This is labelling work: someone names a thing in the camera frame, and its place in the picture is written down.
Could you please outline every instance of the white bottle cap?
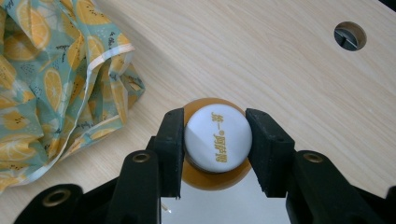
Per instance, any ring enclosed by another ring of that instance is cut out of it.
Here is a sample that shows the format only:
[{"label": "white bottle cap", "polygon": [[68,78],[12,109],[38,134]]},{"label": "white bottle cap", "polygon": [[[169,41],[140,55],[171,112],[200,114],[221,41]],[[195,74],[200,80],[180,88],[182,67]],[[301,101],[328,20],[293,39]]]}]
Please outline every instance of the white bottle cap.
[{"label": "white bottle cap", "polygon": [[207,105],[189,119],[184,133],[188,157],[197,167],[224,173],[248,156],[252,136],[244,115],[229,105]]}]

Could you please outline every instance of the crumpled cloth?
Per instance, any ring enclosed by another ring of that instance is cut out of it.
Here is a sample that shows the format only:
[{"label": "crumpled cloth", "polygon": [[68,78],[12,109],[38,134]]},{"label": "crumpled cloth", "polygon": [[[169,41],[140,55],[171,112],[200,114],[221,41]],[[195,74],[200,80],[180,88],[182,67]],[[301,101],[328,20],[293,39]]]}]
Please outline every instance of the crumpled cloth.
[{"label": "crumpled cloth", "polygon": [[121,128],[144,85],[91,0],[0,0],[0,192]]}]

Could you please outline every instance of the wooden table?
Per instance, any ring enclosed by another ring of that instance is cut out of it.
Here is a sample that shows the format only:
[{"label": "wooden table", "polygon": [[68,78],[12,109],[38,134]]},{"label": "wooden table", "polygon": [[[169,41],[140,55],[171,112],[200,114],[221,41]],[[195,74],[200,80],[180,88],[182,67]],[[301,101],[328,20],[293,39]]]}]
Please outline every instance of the wooden table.
[{"label": "wooden table", "polygon": [[[97,0],[133,40],[147,91],[127,126],[0,197],[0,222],[43,189],[94,189],[144,149],[164,113],[219,97],[269,113],[296,149],[328,156],[351,184],[385,196],[396,185],[396,13],[375,0]],[[337,24],[353,21],[366,45],[347,51]]]}]

